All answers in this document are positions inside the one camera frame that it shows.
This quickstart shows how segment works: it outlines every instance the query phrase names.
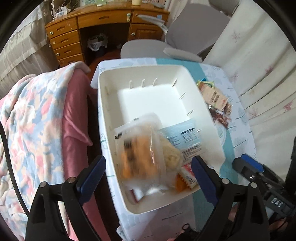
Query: plastic bag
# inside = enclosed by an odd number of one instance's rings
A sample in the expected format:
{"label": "plastic bag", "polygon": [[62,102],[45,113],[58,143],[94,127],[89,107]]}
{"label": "plastic bag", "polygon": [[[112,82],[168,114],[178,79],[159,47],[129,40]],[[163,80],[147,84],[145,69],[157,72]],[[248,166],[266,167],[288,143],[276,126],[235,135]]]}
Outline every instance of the plastic bag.
{"label": "plastic bag", "polygon": [[87,40],[87,47],[92,51],[98,51],[100,47],[107,48],[108,37],[105,34],[95,35]]}
{"label": "plastic bag", "polygon": [[165,185],[166,167],[157,132],[160,125],[158,117],[151,114],[115,129],[119,173],[129,190]]}
{"label": "plastic bag", "polygon": [[183,154],[162,135],[160,135],[160,142],[163,148],[163,159],[166,167],[164,182],[168,187],[176,188],[176,178],[181,169]]}
{"label": "plastic bag", "polygon": [[191,162],[192,158],[204,152],[200,138],[200,130],[193,119],[159,130],[174,147],[183,153],[183,165]]}

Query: trash can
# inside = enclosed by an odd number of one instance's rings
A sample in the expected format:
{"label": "trash can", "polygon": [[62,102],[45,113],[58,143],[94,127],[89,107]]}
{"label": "trash can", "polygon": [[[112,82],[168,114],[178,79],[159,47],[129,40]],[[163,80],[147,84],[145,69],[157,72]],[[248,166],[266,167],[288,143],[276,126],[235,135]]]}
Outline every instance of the trash can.
{"label": "trash can", "polygon": [[96,53],[96,58],[106,53],[108,37],[105,34],[95,35],[87,40],[87,47]]}

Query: white plastic bin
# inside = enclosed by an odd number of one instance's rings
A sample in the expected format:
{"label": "white plastic bin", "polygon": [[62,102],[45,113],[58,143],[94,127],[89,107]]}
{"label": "white plastic bin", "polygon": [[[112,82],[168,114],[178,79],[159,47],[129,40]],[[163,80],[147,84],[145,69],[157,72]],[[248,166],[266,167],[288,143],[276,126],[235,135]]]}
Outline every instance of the white plastic bin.
{"label": "white plastic bin", "polygon": [[177,193],[174,190],[145,196],[137,204],[131,204],[119,177],[114,128],[141,115],[156,113],[163,127],[194,119],[200,129],[201,157],[219,172],[225,160],[217,129],[199,89],[189,73],[181,65],[135,66],[104,71],[98,79],[98,97],[102,104],[99,121],[106,133],[109,155],[115,169],[122,201],[128,211],[135,214],[161,208],[199,190]]}

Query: wooden desk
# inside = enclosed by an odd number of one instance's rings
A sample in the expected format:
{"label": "wooden desk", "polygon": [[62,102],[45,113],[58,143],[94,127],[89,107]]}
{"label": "wooden desk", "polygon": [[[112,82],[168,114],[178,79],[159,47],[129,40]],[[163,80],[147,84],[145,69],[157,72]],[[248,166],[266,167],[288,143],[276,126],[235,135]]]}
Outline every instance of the wooden desk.
{"label": "wooden desk", "polygon": [[63,67],[75,61],[90,62],[87,39],[101,32],[107,33],[108,43],[114,45],[133,39],[160,39],[162,30],[138,18],[138,14],[167,21],[169,12],[152,4],[133,6],[130,2],[112,2],[101,7],[90,5],[77,8],[45,27],[51,47]]}

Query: candle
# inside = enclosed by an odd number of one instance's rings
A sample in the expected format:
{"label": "candle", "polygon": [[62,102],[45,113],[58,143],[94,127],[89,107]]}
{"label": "candle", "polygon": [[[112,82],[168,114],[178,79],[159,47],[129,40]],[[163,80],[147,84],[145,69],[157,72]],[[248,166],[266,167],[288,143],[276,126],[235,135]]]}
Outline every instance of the candle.
{"label": "candle", "polygon": [[131,2],[132,5],[136,5],[136,6],[141,5],[141,3],[142,3],[142,0],[133,0]]}

